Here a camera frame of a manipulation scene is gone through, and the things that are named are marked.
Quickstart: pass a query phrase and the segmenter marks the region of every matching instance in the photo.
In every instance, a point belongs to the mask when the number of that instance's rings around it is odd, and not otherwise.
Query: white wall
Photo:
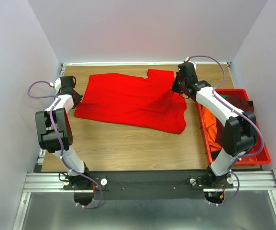
[[[26,91],[36,80],[56,79],[58,63],[28,2],[0,0],[0,230],[12,229],[26,172],[39,152],[34,113],[49,103]],[[52,91],[42,85],[33,93]]]
[[[62,63],[182,61],[198,54],[231,61],[266,3],[266,0],[28,1]]]
[[[269,0],[231,65],[238,88],[254,100],[255,113],[276,175],[276,0]]]

